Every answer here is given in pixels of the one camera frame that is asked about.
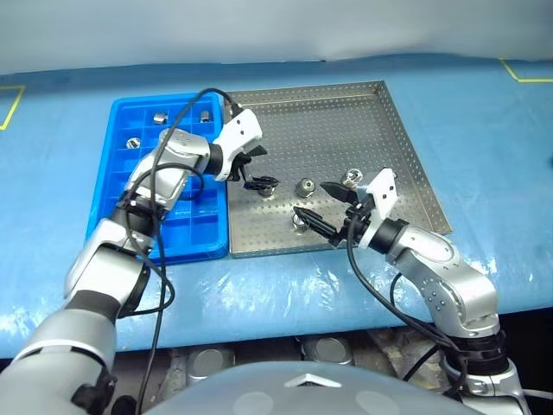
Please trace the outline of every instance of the metal bolt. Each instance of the metal bolt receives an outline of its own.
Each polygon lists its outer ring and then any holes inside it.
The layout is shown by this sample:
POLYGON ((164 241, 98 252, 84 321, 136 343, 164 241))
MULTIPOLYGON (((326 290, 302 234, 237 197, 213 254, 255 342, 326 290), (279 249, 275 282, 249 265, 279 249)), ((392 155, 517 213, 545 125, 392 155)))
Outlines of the metal bolt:
POLYGON ((275 194, 275 188, 261 188, 257 191, 262 197, 270 197, 275 194))
POLYGON ((168 115, 165 112, 156 112, 154 114, 154 124, 165 125, 168 120, 168 115))
POLYGON ((363 173, 359 169, 349 169, 342 176, 342 184, 349 188, 357 188, 357 185, 363 180, 363 173))
POLYGON ((200 113, 200 122, 208 123, 211 121, 211 113, 208 110, 202 111, 200 113))
POLYGON ((292 225, 294 225, 294 228, 299 233, 304 233, 308 229, 308 226, 302 219, 300 219, 297 214, 294 214, 294 216, 292 216, 292 225))
POLYGON ((140 147, 140 138, 138 137, 129 138, 125 143, 125 147, 127 149, 137 149, 138 147, 140 147))
POLYGON ((303 199, 310 197, 315 192, 315 182, 311 179, 301 179, 296 184, 296 194, 303 199))

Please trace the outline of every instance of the blue plastic tray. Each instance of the blue plastic tray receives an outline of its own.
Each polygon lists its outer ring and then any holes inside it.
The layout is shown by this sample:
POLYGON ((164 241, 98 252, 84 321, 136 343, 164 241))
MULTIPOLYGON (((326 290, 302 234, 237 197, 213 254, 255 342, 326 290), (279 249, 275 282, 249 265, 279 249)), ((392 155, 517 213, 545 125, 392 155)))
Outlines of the blue plastic tray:
MULTIPOLYGON (((113 103, 86 229, 87 239, 100 219, 111 215, 138 161, 154 149, 160 132, 173 124, 178 112, 193 96, 125 98, 113 103), (166 125, 154 123, 156 112, 168 114, 166 125), (140 138, 140 148, 126 148, 127 140, 132 137, 140 138)), ((179 128, 199 134, 211 143, 222 128, 219 97, 211 93, 205 95, 192 107, 179 128), (211 113, 212 121, 200 122, 200 113, 204 110, 211 113)), ((198 198, 193 201, 180 199, 162 224, 168 263, 220 258, 228 252, 226 184, 216 182, 213 176, 205 176, 205 182, 198 198)), ((199 185, 200 180, 191 177, 182 197, 189 197, 199 185)), ((159 259, 157 246, 150 257, 156 262, 159 259)))

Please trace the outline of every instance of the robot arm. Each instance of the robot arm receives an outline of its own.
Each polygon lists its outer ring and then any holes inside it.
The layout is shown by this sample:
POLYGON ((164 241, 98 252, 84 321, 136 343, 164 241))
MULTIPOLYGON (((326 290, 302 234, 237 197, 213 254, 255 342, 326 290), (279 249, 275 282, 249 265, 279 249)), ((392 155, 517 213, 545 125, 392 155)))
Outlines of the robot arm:
MULTIPOLYGON (((185 165, 215 175, 218 181, 233 171, 237 174, 252 156, 266 152, 259 146, 262 132, 253 112, 239 108, 233 115, 213 144, 176 129, 162 149, 168 130, 162 132, 158 148, 137 165, 111 217, 99 222, 67 274, 66 304, 37 328, 0 376, 0 402, 6 412, 102 413, 116 382, 110 375, 115 321, 139 305, 149 279, 149 268, 134 248, 149 253, 156 231, 150 179, 144 178, 149 177, 160 151, 155 211, 162 220, 190 174, 185 169, 163 168, 163 164, 185 165)), ((272 179, 270 185, 277 184, 272 179)))
MULTIPOLYGON (((383 169, 372 180, 364 178, 355 191, 332 182, 321 186, 332 197, 350 203, 344 226, 337 231, 317 213, 295 207, 299 219, 334 246, 346 238, 353 226, 359 248, 370 247, 383 253, 386 261, 416 286, 436 327, 467 361, 463 401, 484 413, 495 413, 493 408, 503 411, 505 402, 510 402, 509 413, 530 414, 517 370, 505 354, 495 287, 463 261, 448 239, 388 218, 397 200, 392 170, 383 169)), ((446 351, 444 368, 451 379, 461 374, 456 357, 446 351)))

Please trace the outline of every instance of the metal cylinder part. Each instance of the metal cylinder part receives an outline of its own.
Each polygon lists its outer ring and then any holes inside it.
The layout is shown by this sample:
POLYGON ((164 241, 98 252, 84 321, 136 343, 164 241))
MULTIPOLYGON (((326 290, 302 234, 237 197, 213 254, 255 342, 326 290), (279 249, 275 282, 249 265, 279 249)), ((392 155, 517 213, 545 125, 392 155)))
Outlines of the metal cylinder part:
POLYGON ((270 197, 275 194, 275 188, 261 188, 257 191, 262 197, 270 197))
POLYGON ((311 179, 304 178, 296 184, 296 194, 303 199, 310 197, 314 192, 315 182, 311 179))
POLYGON ((137 149, 138 147, 140 147, 140 138, 138 137, 129 138, 124 146, 127 149, 137 149))
POLYGON ((208 123, 211 121, 211 113, 208 110, 204 110, 200 113, 200 122, 208 123))
POLYGON ((154 124, 165 125, 168 120, 168 115, 165 112, 156 112, 154 114, 154 124))
POLYGON ((357 185, 363 180, 363 173, 359 169, 349 169, 342 176, 342 184, 349 188, 357 188, 357 185))
POLYGON ((306 225, 306 223, 302 219, 300 219, 297 214, 294 214, 294 216, 292 216, 292 225, 294 225, 294 228, 299 233, 304 233, 308 230, 308 226, 306 225))

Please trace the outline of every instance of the stainless steel tray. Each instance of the stainless steel tray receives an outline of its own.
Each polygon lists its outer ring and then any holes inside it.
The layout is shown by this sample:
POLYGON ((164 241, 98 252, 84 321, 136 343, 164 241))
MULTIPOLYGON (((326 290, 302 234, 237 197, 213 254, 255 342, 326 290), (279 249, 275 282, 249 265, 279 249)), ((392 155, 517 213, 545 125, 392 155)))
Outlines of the stainless steel tray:
POLYGON ((295 187, 303 177, 315 183, 337 182, 350 168, 368 174, 392 167, 399 200, 391 218, 451 232, 383 81, 241 91, 232 96, 256 113, 269 152, 254 160, 251 172, 274 176, 281 183, 267 199, 243 189, 242 182, 228 183, 231 255, 329 249, 321 236, 295 232, 292 207, 314 209, 340 228, 347 205, 322 188, 301 199, 295 187))

